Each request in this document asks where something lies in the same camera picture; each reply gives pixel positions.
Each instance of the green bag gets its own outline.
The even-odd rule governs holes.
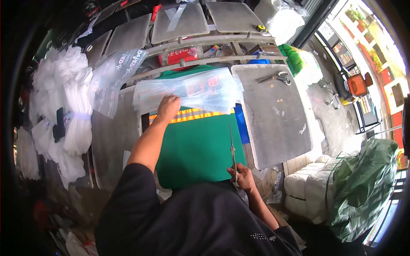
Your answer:
[[[327,224],[340,241],[353,242],[377,221],[394,188],[398,149],[392,140],[364,140],[334,171]]]

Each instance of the black shirt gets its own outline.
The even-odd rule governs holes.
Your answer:
[[[195,184],[159,204],[152,172],[125,169],[96,227],[104,255],[301,255],[289,227],[272,231],[222,182]]]

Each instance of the scissors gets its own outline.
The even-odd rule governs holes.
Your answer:
[[[285,71],[281,71],[279,72],[279,74],[272,76],[272,77],[267,77],[265,79],[262,79],[261,81],[258,82],[258,84],[263,83],[265,81],[268,80],[273,80],[273,79],[277,79],[283,83],[285,83],[286,85],[290,85],[290,80],[287,78],[288,74]]]
[[[235,148],[233,147],[233,139],[232,139],[232,127],[231,124],[229,123],[229,133],[231,136],[231,154],[232,154],[232,164],[233,164],[233,169],[235,170],[235,179],[234,182],[238,181],[238,173],[236,169],[236,163],[235,163]]]

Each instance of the hand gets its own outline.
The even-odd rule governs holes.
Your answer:
[[[159,104],[158,114],[155,120],[164,121],[167,124],[171,121],[181,108],[181,98],[176,95],[167,95]]]
[[[240,188],[245,190],[246,193],[249,193],[251,190],[256,189],[255,182],[253,180],[252,172],[249,168],[244,166],[241,163],[236,164],[236,169],[238,170],[238,185]],[[234,181],[235,178],[235,169],[227,168],[228,173],[232,176],[231,181]]]

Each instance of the tape measure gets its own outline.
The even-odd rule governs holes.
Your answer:
[[[258,26],[256,27],[256,30],[258,30],[258,32],[260,32],[260,33],[268,32],[268,29],[265,28],[264,25],[258,25]]]

